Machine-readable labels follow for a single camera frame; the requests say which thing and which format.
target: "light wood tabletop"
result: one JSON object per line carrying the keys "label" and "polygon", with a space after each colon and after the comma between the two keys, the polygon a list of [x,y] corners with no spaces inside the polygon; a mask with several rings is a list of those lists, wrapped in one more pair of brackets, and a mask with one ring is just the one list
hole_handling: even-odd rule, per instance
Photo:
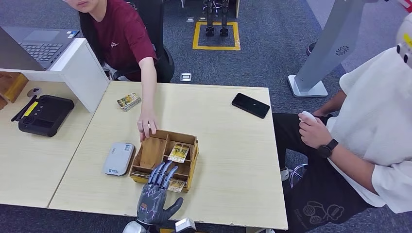
{"label": "light wood tabletop", "polygon": [[[21,132],[13,118],[31,98],[29,90],[73,100],[75,106],[54,137]],[[27,83],[15,103],[0,111],[0,203],[47,207],[93,114],[65,83]]]}
{"label": "light wood tabletop", "polygon": [[[131,92],[141,96],[141,84],[109,85],[50,208],[136,216],[142,184],[102,172],[113,142],[140,146],[141,105],[124,112],[116,102]],[[173,219],[287,229],[272,115],[260,119],[232,106],[238,92],[270,105],[267,88],[158,84],[159,128],[199,141],[190,191],[168,192],[166,208],[183,197]]]}

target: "laptop keyboard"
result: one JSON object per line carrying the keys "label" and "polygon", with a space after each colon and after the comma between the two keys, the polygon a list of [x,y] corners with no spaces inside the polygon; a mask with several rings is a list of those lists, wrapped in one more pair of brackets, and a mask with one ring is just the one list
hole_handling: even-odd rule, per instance
{"label": "laptop keyboard", "polygon": [[19,43],[37,61],[50,60],[62,47],[62,44],[43,44],[43,43]]}

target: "white shoe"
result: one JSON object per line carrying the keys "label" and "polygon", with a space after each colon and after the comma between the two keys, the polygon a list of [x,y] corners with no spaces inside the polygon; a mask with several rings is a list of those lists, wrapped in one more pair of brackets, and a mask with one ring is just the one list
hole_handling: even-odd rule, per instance
{"label": "white shoe", "polygon": [[286,168],[283,171],[280,171],[280,178],[282,179],[282,181],[287,181],[289,179],[289,174],[290,171],[288,168]]}

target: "wristwatch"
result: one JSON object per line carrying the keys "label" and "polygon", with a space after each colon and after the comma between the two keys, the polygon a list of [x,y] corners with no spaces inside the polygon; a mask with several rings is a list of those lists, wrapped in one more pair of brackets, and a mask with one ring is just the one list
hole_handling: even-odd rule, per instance
{"label": "wristwatch", "polygon": [[327,145],[322,145],[318,148],[318,154],[322,158],[329,158],[332,155],[332,150],[338,145],[335,139],[332,139]]}

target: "gray stand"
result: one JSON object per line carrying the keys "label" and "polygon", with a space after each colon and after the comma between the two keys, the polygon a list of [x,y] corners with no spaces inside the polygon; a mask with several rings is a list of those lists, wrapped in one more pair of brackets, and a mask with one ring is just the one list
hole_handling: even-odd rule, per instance
{"label": "gray stand", "polygon": [[365,3],[378,0],[335,0],[325,28],[299,73],[288,77],[293,95],[325,97],[322,79],[355,49]]}

